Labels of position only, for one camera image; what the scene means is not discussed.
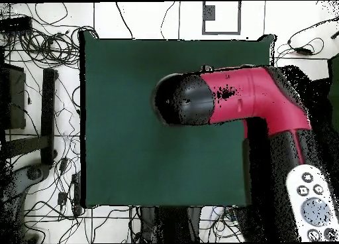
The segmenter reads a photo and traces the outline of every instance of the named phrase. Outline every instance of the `white floor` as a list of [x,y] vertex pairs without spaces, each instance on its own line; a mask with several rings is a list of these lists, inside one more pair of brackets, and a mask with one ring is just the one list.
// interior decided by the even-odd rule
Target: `white floor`
[[[208,5],[216,5],[216,10],[219,15],[222,15],[222,9],[234,8],[230,4],[226,3],[208,3]],[[130,32],[124,25],[119,11],[115,3],[66,3],[65,4],[68,14],[67,17],[62,21],[55,23],[54,26],[40,25],[37,22],[33,22],[34,28],[39,31],[47,30],[49,33],[65,33],[67,30],[73,31],[74,28],[65,27],[65,25],[73,26],[92,26],[95,27],[100,38],[131,38]],[[182,40],[193,40],[193,39],[248,39],[256,40],[263,34],[275,34],[277,35],[277,42],[275,46],[276,56],[278,52],[287,49],[287,45],[282,46],[277,51],[278,47],[285,44],[289,37],[304,28],[307,28],[317,22],[331,19],[337,16],[339,13],[336,11],[335,6],[331,3],[316,3],[316,1],[243,1],[242,2],[242,32],[240,36],[227,36],[227,35],[202,35],[202,2],[188,2],[183,1],[181,3],[173,1],[157,2],[157,3],[119,3],[121,12],[124,16],[126,24],[129,26],[132,32],[133,38],[141,39],[178,39]],[[168,13],[162,25],[164,15],[166,11]],[[38,19],[36,12],[46,23],[53,23],[65,16],[66,10],[62,3],[44,3],[38,4],[36,7],[34,4],[16,4],[13,5],[13,14],[25,14],[30,15],[35,19]],[[224,10],[226,12],[223,17],[225,22],[229,25],[225,26],[225,22],[218,25],[214,25],[214,29],[220,29],[225,31],[230,29],[233,30],[236,20],[236,14],[233,14],[232,9]],[[291,53],[285,56],[285,58],[279,59],[277,62],[278,66],[285,66],[289,64],[296,65],[302,69],[312,80],[328,77],[328,68],[326,60],[330,57],[339,53],[339,37],[336,40],[330,38],[336,31],[339,30],[338,22],[325,23],[317,28],[307,30],[296,35],[291,45],[302,46],[308,43],[310,40],[316,37],[320,37],[324,41],[324,48],[321,53],[310,56],[302,57]],[[315,40],[313,47],[315,52],[321,49],[321,41]],[[34,124],[38,131],[40,131],[40,116],[41,116],[41,96],[37,92],[39,87],[42,87],[42,70],[38,68],[32,62],[25,62],[29,57],[23,51],[12,51],[11,53],[11,64],[23,67],[26,72],[26,84],[27,91],[30,96],[31,104],[26,105],[26,110],[32,117]],[[47,68],[48,65],[39,64],[39,66]],[[56,111],[61,111],[59,116],[56,116],[56,129],[55,129],[55,148],[59,152],[59,157],[64,151],[64,148],[68,148],[69,144],[72,144],[72,148],[75,147],[75,153],[80,152],[79,148],[79,116],[75,112],[76,107],[72,104],[69,95],[79,85],[79,72],[77,69],[61,66],[56,68],[60,74],[60,80],[56,82]],[[75,93],[75,102],[79,104],[79,92]],[[26,118],[27,126],[25,130],[12,130],[11,134],[8,131],[9,139],[21,139],[23,135],[35,135],[35,130],[30,122],[29,118]],[[68,158],[76,157],[77,155],[70,152]],[[39,152],[33,152],[20,158],[15,164],[14,169],[31,164],[39,160]],[[79,160],[75,159],[76,170],[79,171],[80,163]],[[75,172],[75,166],[64,175],[63,183],[66,186],[70,183],[71,175]],[[56,187],[54,184],[54,171],[50,173],[47,180],[33,186],[30,189],[30,193],[37,190],[43,191],[37,192],[27,196],[25,209],[29,210],[37,201],[47,202],[54,208],[57,205],[58,190],[55,191]],[[42,204],[38,204],[36,209],[41,207]],[[69,208],[66,207],[64,212],[66,215],[72,215]],[[125,210],[126,207],[98,207],[93,210],[93,217],[91,217],[91,210],[87,211],[83,215],[79,228],[76,232],[68,239],[67,243],[86,243],[90,241],[91,230],[101,225],[111,210],[119,209]],[[212,212],[212,207],[203,208],[201,214],[201,231],[200,236],[202,241],[207,242],[208,230],[211,220],[218,217],[217,213]],[[120,243],[125,242],[128,234],[128,212],[112,212],[110,218],[105,224],[98,228],[95,232],[95,243]],[[33,226],[34,228],[40,229],[46,233],[44,243],[58,243],[62,235],[69,230],[69,228],[76,224],[76,221],[70,221],[64,219],[58,220],[58,214],[52,211],[49,207],[43,206],[37,211],[32,211],[26,217],[28,222],[27,225]],[[138,232],[140,230],[140,222],[138,220],[133,221],[133,230]],[[231,234],[231,231],[225,229],[220,232],[220,235],[227,236]],[[69,232],[61,239],[67,239]],[[215,242],[213,236],[210,237],[209,241]],[[221,239],[220,242],[238,242],[235,237],[229,237]]]

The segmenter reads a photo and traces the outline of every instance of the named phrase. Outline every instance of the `white remote controller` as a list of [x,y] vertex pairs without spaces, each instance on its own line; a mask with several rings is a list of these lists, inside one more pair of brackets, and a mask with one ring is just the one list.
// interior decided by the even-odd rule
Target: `white remote controller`
[[301,242],[339,241],[339,223],[327,181],[311,165],[295,167],[286,187]]

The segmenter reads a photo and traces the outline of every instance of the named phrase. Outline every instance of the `remote control button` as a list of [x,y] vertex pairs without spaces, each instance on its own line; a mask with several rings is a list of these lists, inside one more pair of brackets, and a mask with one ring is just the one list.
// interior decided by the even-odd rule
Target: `remote control button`
[[319,241],[320,240],[320,233],[316,229],[310,229],[307,233],[307,237],[311,241]]
[[331,210],[327,203],[318,198],[306,200],[301,208],[304,219],[311,225],[322,227],[331,219]]
[[306,196],[309,194],[309,189],[306,186],[299,186],[297,191],[300,196]]
[[308,172],[304,173],[301,178],[306,183],[310,183],[310,182],[313,181],[313,176],[310,173],[308,173]]
[[329,241],[338,240],[338,232],[335,229],[325,229],[324,236]]
[[324,192],[324,190],[322,189],[321,186],[319,186],[318,184],[316,184],[313,188],[313,191],[318,194],[319,196],[322,195],[322,193]]

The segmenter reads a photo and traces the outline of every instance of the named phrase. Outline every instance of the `black border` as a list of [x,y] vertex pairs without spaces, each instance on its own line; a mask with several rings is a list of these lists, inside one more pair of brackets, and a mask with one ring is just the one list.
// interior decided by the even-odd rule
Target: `black border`
[[203,35],[240,35],[241,33],[241,1],[238,2],[238,31],[207,32],[205,27],[206,1],[203,1]]

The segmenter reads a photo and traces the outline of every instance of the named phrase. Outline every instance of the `green board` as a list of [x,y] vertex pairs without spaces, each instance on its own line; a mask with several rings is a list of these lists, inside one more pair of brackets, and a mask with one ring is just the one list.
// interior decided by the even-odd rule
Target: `green board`
[[328,61],[328,72],[332,81],[328,98],[332,104],[332,123],[339,132],[339,54]]
[[86,206],[245,205],[242,122],[164,127],[150,95],[164,76],[203,64],[267,65],[273,40],[115,40],[86,32]]

